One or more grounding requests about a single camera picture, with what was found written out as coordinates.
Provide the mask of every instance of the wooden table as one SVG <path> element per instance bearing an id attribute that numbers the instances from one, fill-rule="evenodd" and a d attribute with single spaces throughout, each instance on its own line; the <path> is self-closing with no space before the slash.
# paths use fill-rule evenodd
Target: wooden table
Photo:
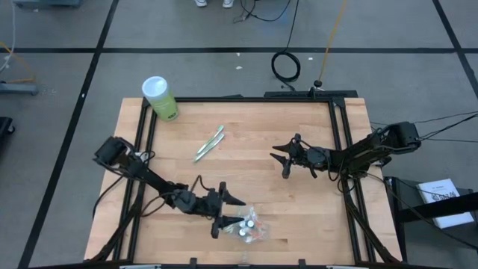
<path id="1" fill-rule="evenodd" d="M 123 100 L 115 136 L 134 141 L 141 102 Z M 365 103 L 363 99 L 346 99 L 346 104 L 353 141 L 357 142 L 370 133 Z M 177 120 L 157 121 L 152 147 L 156 156 L 149 167 L 166 180 L 190 186 L 198 174 L 208 187 L 218 188 L 221 181 L 227 182 L 230 193 L 253 205 L 259 218 L 270 226 L 269 239 L 245 244 L 223 233 L 219 239 L 212 239 L 211 221 L 165 206 L 142 218 L 134 262 L 187 264 L 196 257 L 200 264 L 296 265 L 298 259 L 305 259 L 308 265 L 354 263 L 344 198 L 336 182 L 319 172 L 313 179 L 309 170 L 301 167 L 293 167 L 285 180 L 281 177 L 282 166 L 269 155 L 274 152 L 272 146 L 286 144 L 296 132 L 311 145 L 334 149 L 327 104 L 188 102 L 179 103 L 179 110 Z M 194 164 L 196 151 L 219 125 L 225 126 L 224 140 Z M 377 168 L 370 172 L 381 176 Z M 102 190 L 116 177 L 107 172 Z M 361 183 L 372 230 L 392 255 L 401 259 L 383 184 L 372 178 Z M 124 191 L 125 182 L 99 204 L 85 258 L 97 254 L 116 229 Z M 205 194 L 201 188 L 195 192 Z M 145 204 L 156 195 L 148 187 Z M 225 205 L 224 214 L 236 212 L 237 207 Z M 361 257 L 366 260 L 358 225 L 357 230 Z M 129 236 L 127 232 L 124 242 L 129 242 Z"/>

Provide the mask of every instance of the white sneaker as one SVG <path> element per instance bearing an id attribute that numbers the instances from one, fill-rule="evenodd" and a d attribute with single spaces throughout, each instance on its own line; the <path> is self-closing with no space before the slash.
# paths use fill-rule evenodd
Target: white sneaker
<path id="1" fill-rule="evenodd" d="M 206 0 L 194 0 L 196 2 L 196 6 L 198 7 L 205 7 L 208 5 L 208 2 Z"/>
<path id="2" fill-rule="evenodd" d="M 223 7 L 224 8 L 231 8 L 234 4 L 234 0 L 224 0 Z"/>

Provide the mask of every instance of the clear plastic bag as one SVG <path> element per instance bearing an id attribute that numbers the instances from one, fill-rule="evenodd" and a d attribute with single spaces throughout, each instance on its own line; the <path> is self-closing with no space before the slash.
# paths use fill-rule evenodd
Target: clear plastic bag
<path id="1" fill-rule="evenodd" d="M 253 206 L 249 208 L 240 206 L 238 209 L 238 217 L 242 217 L 244 221 L 227 226 L 224 228 L 225 233 L 240 238 L 248 244 L 257 240 L 267 239 L 269 227 L 259 220 Z"/>

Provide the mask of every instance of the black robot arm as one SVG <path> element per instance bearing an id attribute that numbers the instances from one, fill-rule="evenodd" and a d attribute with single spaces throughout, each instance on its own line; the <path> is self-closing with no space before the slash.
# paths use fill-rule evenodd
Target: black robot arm
<path id="1" fill-rule="evenodd" d="M 134 152 L 134 147 L 121 137 L 108 138 L 95 153 L 94 161 L 113 173 L 150 185 L 171 208 L 177 207 L 185 214 L 214 218 L 211 228 L 213 238 L 218 237 L 219 229 L 243 220 L 242 217 L 222 215 L 223 202 L 246 205 L 228 192 L 225 182 L 220 183 L 218 191 L 209 188 L 206 196 L 197 197 L 188 190 L 188 185 L 168 182 L 151 171 L 141 156 Z"/>
<path id="2" fill-rule="evenodd" d="M 292 165 L 299 165 L 310 169 L 314 178 L 315 170 L 363 177 L 371 164 L 379 161 L 387 164 L 391 154 L 399 155 L 413 152 L 421 145 L 415 125 L 408 122 L 396 123 L 377 129 L 365 139 L 349 146 L 344 150 L 324 149 L 319 146 L 310 146 L 302 141 L 300 134 L 296 134 L 284 146 L 273 146 L 289 154 L 289 158 L 270 153 L 282 166 L 282 177 L 287 179 Z"/>

